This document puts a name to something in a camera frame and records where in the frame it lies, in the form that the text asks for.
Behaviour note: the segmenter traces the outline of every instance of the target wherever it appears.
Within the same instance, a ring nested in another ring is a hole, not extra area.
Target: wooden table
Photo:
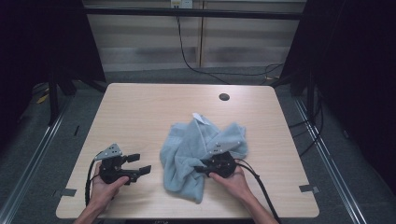
[[[219,95],[227,93],[230,100]],[[232,122],[247,128],[246,161],[260,175],[280,217],[316,217],[318,206],[292,141],[274,89],[257,86],[111,84],[98,109],[67,184],[74,197],[63,196],[56,214],[76,218],[85,207],[84,187],[94,156],[113,143],[124,155],[140,153],[140,161],[123,169],[152,165],[149,175],[124,186],[102,214],[106,218],[243,218],[247,210],[212,179],[205,180],[200,204],[163,188],[160,150],[171,125],[190,122],[192,113],[206,116],[220,129]],[[253,193],[268,208],[259,184],[248,172]]]

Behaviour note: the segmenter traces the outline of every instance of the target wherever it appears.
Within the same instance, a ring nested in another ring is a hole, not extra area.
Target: wall outlet
[[[192,0],[181,0],[181,8],[192,8]]]
[[[181,0],[171,0],[171,8],[181,8]]]

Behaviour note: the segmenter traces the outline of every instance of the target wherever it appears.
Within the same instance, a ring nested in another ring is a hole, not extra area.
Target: human hand
[[[242,200],[252,195],[244,171],[240,166],[236,166],[233,174],[227,178],[223,178],[215,173],[210,173],[209,176],[226,188],[236,199]]]
[[[128,182],[129,177],[123,176],[114,183],[107,184],[99,176],[99,167],[101,164],[101,162],[96,164],[95,173],[93,175],[95,178],[92,180],[92,194],[88,206],[93,206],[95,209],[103,212],[114,196],[119,193],[120,187]]]

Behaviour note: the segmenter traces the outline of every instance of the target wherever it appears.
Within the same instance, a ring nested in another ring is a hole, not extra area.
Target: light blue towel
[[[211,149],[218,143],[235,142],[239,145],[227,150],[235,159],[245,158],[248,154],[245,128],[236,123],[221,131],[204,116],[194,114],[189,124],[174,124],[160,152],[165,189],[200,203],[204,195],[205,174],[195,172],[194,166],[204,166],[201,160],[212,157]]]

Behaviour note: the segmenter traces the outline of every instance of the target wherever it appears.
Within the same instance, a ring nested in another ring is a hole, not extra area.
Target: forearm
[[[86,224],[93,223],[96,218],[101,214],[102,209],[98,206],[88,205],[79,215],[78,219],[73,224]]]
[[[246,207],[256,224],[275,224],[277,221],[265,210],[257,198],[250,192],[247,196],[240,199]]]

